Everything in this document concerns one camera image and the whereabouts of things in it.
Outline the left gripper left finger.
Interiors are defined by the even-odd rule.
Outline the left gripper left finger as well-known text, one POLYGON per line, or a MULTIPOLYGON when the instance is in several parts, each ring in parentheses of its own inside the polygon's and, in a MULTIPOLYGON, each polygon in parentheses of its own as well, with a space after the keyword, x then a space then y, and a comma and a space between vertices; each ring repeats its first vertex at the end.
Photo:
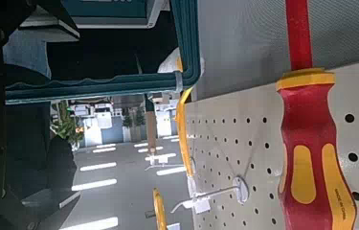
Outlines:
POLYGON ((80 39, 74 20, 60 0, 0 0, 0 43, 14 32, 44 42, 80 39))

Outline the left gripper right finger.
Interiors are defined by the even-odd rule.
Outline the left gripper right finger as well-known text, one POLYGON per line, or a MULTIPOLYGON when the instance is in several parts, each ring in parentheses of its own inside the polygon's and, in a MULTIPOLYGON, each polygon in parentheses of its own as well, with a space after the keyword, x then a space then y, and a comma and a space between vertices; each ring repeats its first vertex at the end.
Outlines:
POLYGON ((44 189, 19 199, 0 198, 0 230, 59 230, 80 199, 80 192, 44 189))

